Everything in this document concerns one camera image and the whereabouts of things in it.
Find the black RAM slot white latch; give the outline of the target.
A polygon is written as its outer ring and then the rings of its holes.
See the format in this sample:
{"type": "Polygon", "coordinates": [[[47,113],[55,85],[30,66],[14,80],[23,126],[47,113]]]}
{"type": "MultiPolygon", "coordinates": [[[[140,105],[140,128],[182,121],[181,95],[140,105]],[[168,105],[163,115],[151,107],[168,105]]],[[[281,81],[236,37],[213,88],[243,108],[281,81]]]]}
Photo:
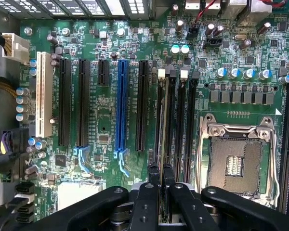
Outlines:
{"type": "Polygon", "coordinates": [[[178,98],[177,98],[177,124],[176,124],[176,181],[180,180],[181,171],[181,158],[182,158],[182,140],[184,133],[184,105],[185,105],[185,92],[186,92],[186,81],[188,80],[188,71],[180,70],[180,81],[178,84],[178,98]]]}
{"type": "Polygon", "coordinates": [[[158,70],[158,85],[157,85],[157,105],[156,105],[156,129],[155,129],[155,162],[159,163],[160,150],[160,130],[161,130],[161,109],[163,100],[163,85],[165,80],[165,69],[158,70]]]}

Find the silver socket locking lever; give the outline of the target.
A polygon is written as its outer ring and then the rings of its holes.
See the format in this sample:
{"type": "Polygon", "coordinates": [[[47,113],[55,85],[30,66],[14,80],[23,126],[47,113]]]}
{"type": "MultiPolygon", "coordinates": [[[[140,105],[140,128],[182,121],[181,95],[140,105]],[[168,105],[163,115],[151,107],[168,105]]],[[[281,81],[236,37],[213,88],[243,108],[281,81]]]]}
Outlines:
{"type": "Polygon", "coordinates": [[[206,123],[204,123],[204,118],[201,116],[199,120],[199,138],[197,147],[197,190],[201,192],[201,164],[202,164],[202,150],[203,150],[203,140],[206,136],[206,123]]]}
{"type": "Polygon", "coordinates": [[[274,122],[273,119],[271,119],[271,129],[270,129],[270,148],[271,148],[271,164],[273,165],[271,169],[273,170],[273,178],[274,178],[274,183],[276,187],[276,194],[274,197],[274,207],[277,208],[278,206],[278,198],[280,196],[280,186],[278,183],[278,177],[277,177],[277,164],[276,164],[276,145],[277,145],[277,135],[276,135],[276,130],[274,127],[274,122]]]}

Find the silver chipset heatsink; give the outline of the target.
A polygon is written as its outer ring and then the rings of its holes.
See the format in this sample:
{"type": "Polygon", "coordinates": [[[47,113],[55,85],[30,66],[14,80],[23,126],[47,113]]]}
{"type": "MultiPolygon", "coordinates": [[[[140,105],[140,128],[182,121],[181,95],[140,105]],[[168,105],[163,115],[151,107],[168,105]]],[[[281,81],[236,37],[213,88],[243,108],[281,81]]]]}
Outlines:
{"type": "Polygon", "coordinates": [[[103,190],[99,184],[62,182],[57,188],[57,210],[60,211],[103,190]]]}

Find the metal CPU socket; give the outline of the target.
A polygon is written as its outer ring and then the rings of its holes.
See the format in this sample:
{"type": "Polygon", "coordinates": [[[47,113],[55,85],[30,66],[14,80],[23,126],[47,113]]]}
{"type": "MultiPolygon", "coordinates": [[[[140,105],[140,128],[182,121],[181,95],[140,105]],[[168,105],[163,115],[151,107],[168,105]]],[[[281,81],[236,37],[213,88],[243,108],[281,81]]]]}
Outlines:
{"type": "MultiPolygon", "coordinates": [[[[258,125],[219,123],[213,114],[203,116],[206,136],[203,140],[201,190],[215,186],[274,207],[276,187],[271,167],[271,117],[258,125]]],[[[197,190],[197,151],[195,161],[197,190]]]]}

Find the long black expansion slot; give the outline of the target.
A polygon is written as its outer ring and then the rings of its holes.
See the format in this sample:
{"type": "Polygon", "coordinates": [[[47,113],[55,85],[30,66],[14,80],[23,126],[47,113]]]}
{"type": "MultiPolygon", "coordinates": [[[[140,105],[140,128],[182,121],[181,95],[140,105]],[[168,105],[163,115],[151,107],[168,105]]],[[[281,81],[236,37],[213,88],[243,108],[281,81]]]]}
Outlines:
{"type": "Polygon", "coordinates": [[[137,93],[137,121],[135,148],[138,152],[145,150],[146,125],[147,125],[147,102],[149,83],[149,61],[139,61],[138,93],[137,93]]]}
{"type": "Polygon", "coordinates": [[[71,118],[71,61],[63,58],[59,65],[58,145],[68,146],[70,144],[71,118]]]}
{"type": "Polygon", "coordinates": [[[79,59],[77,147],[88,145],[91,63],[79,59]]]}

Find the green motherboard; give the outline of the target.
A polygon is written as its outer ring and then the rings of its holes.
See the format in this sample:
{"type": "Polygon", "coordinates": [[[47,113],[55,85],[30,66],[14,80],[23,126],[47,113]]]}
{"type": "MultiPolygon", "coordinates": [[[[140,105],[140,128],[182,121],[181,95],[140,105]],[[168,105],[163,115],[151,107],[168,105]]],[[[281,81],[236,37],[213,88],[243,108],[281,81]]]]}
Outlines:
{"type": "Polygon", "coordinates": [[[277,132],[277,177],[279,183],[285,85],[289,84],[289,0],[261,0],[272,6],[272,13],[255,27],[238,27],[237,16],[247,0],[174,0],[162,16],[148,21],[25,21],[21,35],[30,42],[30,63],[20,69],[17,119],[29,132],[29,170],[36,191],[34,219],[40,220],[57,210],[57,188],[62,182],[99,184],[103,189],[132,185],[147,180],[147,166],[155,162],[155,129],[158,70],[165,78],[176,71],[171,165],[176,179],[176,124],[180,70],[188,71],[184,105],[184,133],[180,180],[184,181],[188,84],[198,71],[193,131],[190,183],[195,188],[195,161],[199,120],[213,114],[219,123],[258,125],[263,117],[274,121],[277,132]],[[188,45],[187,56],[172,56],[171,47],[188,45]],[[36,137],[37,52],[51,55],[53,67],[52,135],[36,137]],[[59,62],[71,61],[70,144],[58,145],[59,62]],[[88,145],[77,147],[79,59],[91,63],[88,145]],[[109,61],[109,86],[98,85],[98,61],[109,61]],[[118,61],[129,62],[127,135],[124,156],[126,177],[114,158],[118,61]],[[145,150],[136,151],[136,121],[139,61],[149,61],[147,125],[145,150]],[[227,76],[217,78],[218,68],[227,76]],[[230,79],[232,68],[241,71],[230,79]],[[254,69],[246,80],[242,73],[254,69]],[[265,69],[267,80],[258,79],[265,69]]]}

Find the blue expansion slot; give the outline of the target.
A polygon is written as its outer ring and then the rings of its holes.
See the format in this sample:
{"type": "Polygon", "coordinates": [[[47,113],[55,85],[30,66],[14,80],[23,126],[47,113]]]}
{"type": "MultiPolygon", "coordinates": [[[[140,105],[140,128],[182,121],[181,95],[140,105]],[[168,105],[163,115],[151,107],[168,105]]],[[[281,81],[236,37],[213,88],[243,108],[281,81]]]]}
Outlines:
{"type": "Polygon", "coordinates": [[[127,60],[118,61],[117,78],[117,106],[116,106],[116,130],[115,130],[115,152],[114,158],[118,159],[120,171],[129,177],[129,172],[125,169],[124,156],[127,151],[127,104],[129,88],[129,62],[127,60]]]}

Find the black SATA port stack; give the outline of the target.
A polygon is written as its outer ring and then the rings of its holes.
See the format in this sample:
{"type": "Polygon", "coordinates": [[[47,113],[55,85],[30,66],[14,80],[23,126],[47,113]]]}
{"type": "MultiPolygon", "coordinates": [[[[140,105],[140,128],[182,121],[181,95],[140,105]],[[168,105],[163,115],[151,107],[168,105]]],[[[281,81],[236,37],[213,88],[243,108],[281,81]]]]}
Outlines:
{"type": "Polygon", "coordinates": [[[16,221],[29,224],[34,221],[35,185],[31,182],[19,183],[15,186],[15,198],[27,199],[27,203],[16,210],[16,221]]]}

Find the short black expansion slot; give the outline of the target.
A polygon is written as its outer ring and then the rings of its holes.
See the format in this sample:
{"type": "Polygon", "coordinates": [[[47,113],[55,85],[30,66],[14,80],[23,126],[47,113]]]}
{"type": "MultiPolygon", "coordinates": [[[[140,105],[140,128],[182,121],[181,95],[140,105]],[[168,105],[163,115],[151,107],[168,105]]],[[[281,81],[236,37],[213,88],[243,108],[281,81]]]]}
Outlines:
{"type": "Polygon", "coordinates": [[[98,85],[109,86],[109,61],[106,59],[98,61],[98,85]]]}

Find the white PCI expansion slot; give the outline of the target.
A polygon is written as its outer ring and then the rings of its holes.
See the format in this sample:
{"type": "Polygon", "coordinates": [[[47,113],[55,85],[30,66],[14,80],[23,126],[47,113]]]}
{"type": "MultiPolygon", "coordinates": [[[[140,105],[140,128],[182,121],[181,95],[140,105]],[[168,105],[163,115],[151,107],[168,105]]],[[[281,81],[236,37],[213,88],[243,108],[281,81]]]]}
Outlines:
{"type": "Polygon", "coordinates": [[[36,74],[36,137],[46,138],[52,135],[49,120],[53,116],[53,67],[51,55],[45,51],[37,52],[36,74]]]}

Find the white power connector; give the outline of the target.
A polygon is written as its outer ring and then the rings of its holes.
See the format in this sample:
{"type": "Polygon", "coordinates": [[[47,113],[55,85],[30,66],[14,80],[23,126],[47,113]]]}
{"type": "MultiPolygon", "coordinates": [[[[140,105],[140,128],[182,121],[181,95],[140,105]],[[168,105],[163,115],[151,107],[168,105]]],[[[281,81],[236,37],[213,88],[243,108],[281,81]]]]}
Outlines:
{"type": "Polygon", "coordinates": [[[30,42],[14,33],[3,33],[2,36],[5,39],[5,45],[2,48],[2,57],[28,65],[30,59],[30,42]]]}

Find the metal rear port block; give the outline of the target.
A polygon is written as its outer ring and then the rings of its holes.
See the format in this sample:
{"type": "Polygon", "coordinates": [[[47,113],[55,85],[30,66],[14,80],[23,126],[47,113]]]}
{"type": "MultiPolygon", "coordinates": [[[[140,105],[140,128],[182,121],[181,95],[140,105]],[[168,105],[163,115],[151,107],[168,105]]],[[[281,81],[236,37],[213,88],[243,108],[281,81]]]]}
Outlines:
{"type": "Polygon", "coordinates": [[[255,27],[272,13],[272,6],[261,0],[247,0],[247,6],[237,16],[238,27],[255,27]]]}

